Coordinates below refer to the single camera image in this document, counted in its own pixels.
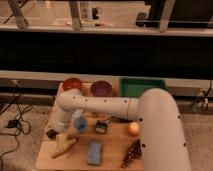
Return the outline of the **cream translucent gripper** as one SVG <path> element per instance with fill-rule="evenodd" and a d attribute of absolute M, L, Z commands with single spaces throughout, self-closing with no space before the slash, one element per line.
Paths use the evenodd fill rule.
<path fill-rule="evenodd" d="M 56 136 L 57 148 L 66 148 L 67 150 L 78 141 L 77 138 L 70 138 L 66 133 Z"/>

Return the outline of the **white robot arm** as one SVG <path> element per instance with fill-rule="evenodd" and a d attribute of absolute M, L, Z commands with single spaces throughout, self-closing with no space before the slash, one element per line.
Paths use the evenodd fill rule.
<path fill-rule="evenodd" d="M 139 98 L 86 97 L 78 89 L 61 92 L 55 100 L 58 112 L 52 128 L 68 129 L 77 109 L 109 114 L 139 123 L 145 171 L 191 171 L 178 106 L 165 90 L 151 88 Z"/>

